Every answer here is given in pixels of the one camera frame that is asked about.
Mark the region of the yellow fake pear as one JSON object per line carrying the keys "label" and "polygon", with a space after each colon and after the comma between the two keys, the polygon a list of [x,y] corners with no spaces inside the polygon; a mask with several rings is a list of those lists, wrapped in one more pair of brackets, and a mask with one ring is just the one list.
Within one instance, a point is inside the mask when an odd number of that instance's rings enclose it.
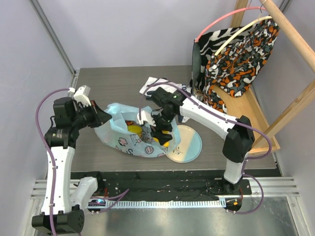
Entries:
{"label": "yellow fake pear", "polygon": [[[157,138],[153,138],[153,140],[159,143],[159,140],[158,140]],[[164,147],[169,147],[169,144],[170,144],[170,142],[168,141],[168,142],[165,142],[165,143],[163,144],[163,146],[164,146]]]}

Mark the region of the light blue plastic bag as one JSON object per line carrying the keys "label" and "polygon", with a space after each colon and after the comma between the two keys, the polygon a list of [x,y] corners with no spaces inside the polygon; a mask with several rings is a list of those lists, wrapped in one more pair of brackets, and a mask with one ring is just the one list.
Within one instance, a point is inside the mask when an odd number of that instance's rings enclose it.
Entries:
{"label": "light blue plastic bag", "polygon": [[140,126],[141,131],[129,131],[127,121],[136,122],[139,109],[133,106],[112,103],[107,106],[105,112],[112,118],[104,125],[95,128],[94,131],[101,142],[115,150],[129,155],[155,158],[172,152],[181,142],[180,132],[176,121],[171,121],[172,140],[168,146],[161,146],[151,136],[149,124]]}

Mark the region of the yellow fake banana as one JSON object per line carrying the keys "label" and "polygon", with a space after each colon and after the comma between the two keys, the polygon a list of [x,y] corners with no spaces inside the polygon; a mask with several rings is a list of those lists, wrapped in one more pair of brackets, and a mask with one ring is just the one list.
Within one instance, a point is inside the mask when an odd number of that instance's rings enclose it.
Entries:
{"label": "yellow fake banana", "polygon": [[127,129],[131,133],[141,134],[142,128],[138,125],[128,125]]}

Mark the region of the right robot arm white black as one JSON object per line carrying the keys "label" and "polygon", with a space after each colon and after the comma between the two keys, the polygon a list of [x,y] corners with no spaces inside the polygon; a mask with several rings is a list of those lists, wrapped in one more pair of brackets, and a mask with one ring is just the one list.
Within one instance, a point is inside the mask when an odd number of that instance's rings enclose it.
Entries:
{"label": "right robot arm white black", "polygon": [[238,191],[243,178],[243,164],[254,142],[249,118],[222,114],[178,89],[167,92],[159,87],[148,93],[148,99],[161,108],[160,113],[152,115],[150,121],[151,135],[161,145],[171,140],[171,122],[176,115],[186,116],[204,125],[223,139],[222,153],[226,158],[226,168],[220,186],[227,194]]}

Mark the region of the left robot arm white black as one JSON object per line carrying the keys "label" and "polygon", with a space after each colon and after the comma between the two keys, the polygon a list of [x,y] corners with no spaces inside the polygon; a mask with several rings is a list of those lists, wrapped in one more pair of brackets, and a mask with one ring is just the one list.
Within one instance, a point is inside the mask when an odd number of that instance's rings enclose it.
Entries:
{"label": "left robot arm white black", "polygon": [[86,106],[70,97],[54,101],[51,127],[43,135],[47,148],[48,173],[44,203],[31,225],[52,236],[80,234],[84,227],[85,211],[90,198],[100,196],[105,182],[100,172],[88,172],[70,191],[72,160],[79,131],[97,128],[112,117],[90,101]]}

